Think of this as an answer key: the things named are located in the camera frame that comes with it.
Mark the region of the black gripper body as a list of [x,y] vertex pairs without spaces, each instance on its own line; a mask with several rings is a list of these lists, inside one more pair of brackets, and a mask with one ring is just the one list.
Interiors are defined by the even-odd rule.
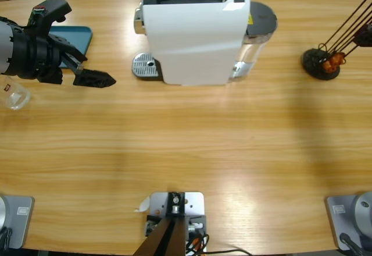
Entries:
[[[13,75],[21,79],[37,79],[41,83],[61,83],[60,54],[47,37],[31,36],[20,27],[13,28]],[[81,62],[65,61],[76,75],[83,69]]]

